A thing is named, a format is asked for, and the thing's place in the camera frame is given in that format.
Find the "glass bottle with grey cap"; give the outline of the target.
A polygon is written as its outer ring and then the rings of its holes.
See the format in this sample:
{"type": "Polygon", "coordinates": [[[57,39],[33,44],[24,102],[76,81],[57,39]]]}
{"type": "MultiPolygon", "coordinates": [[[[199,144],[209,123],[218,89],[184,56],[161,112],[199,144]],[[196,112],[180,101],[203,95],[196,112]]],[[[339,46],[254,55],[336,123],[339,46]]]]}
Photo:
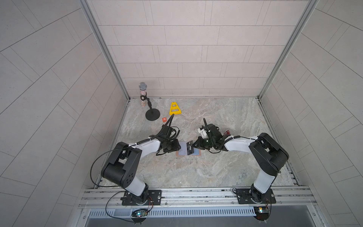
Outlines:
{"type": "Polygon", "coordinates": [[[139,89],[140,89],[141,106],[145,107],[146,106],[145,96],[147,95],[147,84],[145,82],[141,82],[139,84],[139,89]]]}

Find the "dark card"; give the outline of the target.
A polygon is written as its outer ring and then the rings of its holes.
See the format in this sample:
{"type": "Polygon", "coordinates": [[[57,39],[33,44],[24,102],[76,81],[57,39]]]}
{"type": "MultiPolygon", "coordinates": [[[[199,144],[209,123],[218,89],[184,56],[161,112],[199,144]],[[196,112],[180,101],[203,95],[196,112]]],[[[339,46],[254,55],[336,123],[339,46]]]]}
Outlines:
{"type": "Polygon", "coordinates": [[[186,150],[187,150],[187,155],[191,155],[194,153],[193,141],[189,141],[186,143],[186,150]]]}

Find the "black round-base stand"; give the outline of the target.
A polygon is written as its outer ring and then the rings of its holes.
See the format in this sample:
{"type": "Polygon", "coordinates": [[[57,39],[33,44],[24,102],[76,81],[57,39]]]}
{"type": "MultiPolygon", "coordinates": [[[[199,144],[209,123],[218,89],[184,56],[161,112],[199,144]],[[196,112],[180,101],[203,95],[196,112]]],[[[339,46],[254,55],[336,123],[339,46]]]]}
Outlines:
{"type": "Polygon", "coordinates": [[[160,117],[160,111],[152,107],[150,99],[146,95],[141,95],[140,99],[142,101],[147,101],[149,110],[147,110],[145,117],[149,121],[155,121],[160,117]]]}

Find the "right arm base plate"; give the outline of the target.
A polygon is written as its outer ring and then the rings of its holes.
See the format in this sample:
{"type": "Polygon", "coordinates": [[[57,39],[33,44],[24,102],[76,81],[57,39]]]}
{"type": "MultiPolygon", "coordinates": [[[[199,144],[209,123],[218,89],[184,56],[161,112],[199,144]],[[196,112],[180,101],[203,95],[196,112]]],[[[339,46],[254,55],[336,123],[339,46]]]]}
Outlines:
{"type": "Polygon", "coordinates": [[[262,194],[257,189],[242,189],[234,188],[232,192],[237,196],[238,204],[275,204],[276,198],[272,189],[268,189],[266,193],[262,194]]]}

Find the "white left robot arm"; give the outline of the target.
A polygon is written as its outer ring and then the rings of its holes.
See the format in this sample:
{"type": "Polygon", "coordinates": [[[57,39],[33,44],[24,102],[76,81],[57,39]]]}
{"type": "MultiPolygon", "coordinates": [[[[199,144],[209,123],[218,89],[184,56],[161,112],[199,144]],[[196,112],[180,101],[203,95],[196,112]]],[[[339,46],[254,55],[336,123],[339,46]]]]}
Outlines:
{"type": "Polygon", "coordinates": [[[140,160],[151,153],[161,156],[181,149],[180,131],[171,126],[173,118],[174,114],[156,135],[133,145],[119,142],[101,170],[101,177],[125,189],[137,204],[149,198],[148,185],[136,177],[140,160]]]}

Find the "yellow triangular stand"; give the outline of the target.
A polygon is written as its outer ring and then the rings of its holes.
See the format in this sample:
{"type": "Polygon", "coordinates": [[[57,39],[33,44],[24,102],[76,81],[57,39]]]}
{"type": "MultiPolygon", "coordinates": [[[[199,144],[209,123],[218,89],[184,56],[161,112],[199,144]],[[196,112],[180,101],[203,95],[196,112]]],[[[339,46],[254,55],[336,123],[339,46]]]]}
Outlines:
{"type": "Polygon", "coordinates": [[[181,109],[176,102],[172,102],[170,106],[169,115],[181,114],[181,109]]]}

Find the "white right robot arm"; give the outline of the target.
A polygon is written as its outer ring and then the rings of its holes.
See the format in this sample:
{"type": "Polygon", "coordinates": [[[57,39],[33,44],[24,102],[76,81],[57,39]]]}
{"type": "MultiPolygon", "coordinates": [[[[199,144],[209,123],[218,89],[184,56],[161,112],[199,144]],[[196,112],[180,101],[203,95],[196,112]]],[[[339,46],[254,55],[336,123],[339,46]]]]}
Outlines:
{"type": "Polygon", "coordinates": [[[193,147],[203,150],[211,148],[218,151],[240,151],[251,153],[257,161],[260,172],[248,192],[236,189],[235,194],[251,203],[274,203],[271,186],[289,159],[289,154],[269,134],[261,133],[248,138],[222,134],[214,124],[207,124],[198,129],[200,136],[193,147]]]}

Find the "aluminium mounting rail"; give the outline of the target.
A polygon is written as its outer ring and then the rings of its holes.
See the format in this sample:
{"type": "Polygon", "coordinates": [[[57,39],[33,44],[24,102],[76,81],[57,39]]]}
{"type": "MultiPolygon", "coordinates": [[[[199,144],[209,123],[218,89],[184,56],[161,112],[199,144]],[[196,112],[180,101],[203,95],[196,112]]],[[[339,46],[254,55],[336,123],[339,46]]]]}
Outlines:
{"type": "MultiPolygon", "coordinates": [[[[308,186],[273,186],[271,195],[260,205],[316,205],[317,201],[308,186]]],[[[173,208],[173,207],[225,207],[256,206],[247,195],[248,187],[241,187],[241,194],[232,187],[211,188],[162,188],[150,190],[152,201],[137,204],[131,196],[121,189],[106,188],[85,190],[77,208],[173,208]]]]}

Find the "white vent grille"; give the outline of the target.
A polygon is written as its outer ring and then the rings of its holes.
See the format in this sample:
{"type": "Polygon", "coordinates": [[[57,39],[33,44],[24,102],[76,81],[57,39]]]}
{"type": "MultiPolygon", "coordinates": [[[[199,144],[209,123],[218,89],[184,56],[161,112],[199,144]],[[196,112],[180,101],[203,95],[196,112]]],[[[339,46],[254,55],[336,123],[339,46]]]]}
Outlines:
{"type": "Polygon", "coordinates": [[[255,217],[253,207],[163,207],[154,208],[150,218],[177,217],[255,217]]]}

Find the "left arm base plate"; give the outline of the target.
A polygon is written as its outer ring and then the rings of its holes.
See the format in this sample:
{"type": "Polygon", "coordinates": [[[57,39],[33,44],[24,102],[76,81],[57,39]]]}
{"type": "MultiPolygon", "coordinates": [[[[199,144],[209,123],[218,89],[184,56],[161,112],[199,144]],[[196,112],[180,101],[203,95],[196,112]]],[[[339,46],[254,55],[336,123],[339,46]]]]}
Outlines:
{"type": "Polygon", "coordinates": [[[140,196],[136,196],[128,191],[124,193],[121,198],[122,206],[143,206],[143,205],[160,205],[161,204],[162,191],[161,190],[149,190],[144,191],[140,196]]]}

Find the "left green circuit board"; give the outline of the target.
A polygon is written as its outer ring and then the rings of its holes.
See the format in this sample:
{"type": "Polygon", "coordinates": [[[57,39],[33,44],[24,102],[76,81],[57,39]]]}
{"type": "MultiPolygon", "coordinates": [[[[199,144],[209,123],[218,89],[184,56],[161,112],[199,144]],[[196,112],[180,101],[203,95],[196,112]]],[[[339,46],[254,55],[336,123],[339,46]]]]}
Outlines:
{"type": "Polygon", "coordinates": [[[147,215],[147,209],[139,209],[132,212],[131,219],[134,223],[142,223],[144,220],[146,220],[147,215]]]}

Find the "right circuit board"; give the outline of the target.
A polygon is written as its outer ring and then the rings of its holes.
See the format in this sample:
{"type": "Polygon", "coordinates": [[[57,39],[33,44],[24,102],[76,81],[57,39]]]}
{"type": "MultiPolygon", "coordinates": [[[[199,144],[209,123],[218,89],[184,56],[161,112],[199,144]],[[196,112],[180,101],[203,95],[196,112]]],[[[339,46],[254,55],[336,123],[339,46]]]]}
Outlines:
{"type": "Polygon", "coordinates": [[[270,210],[268,207],[253,207],[255,211],[254,218],[258,221],[266,221],[270,216],[270,210]]]}

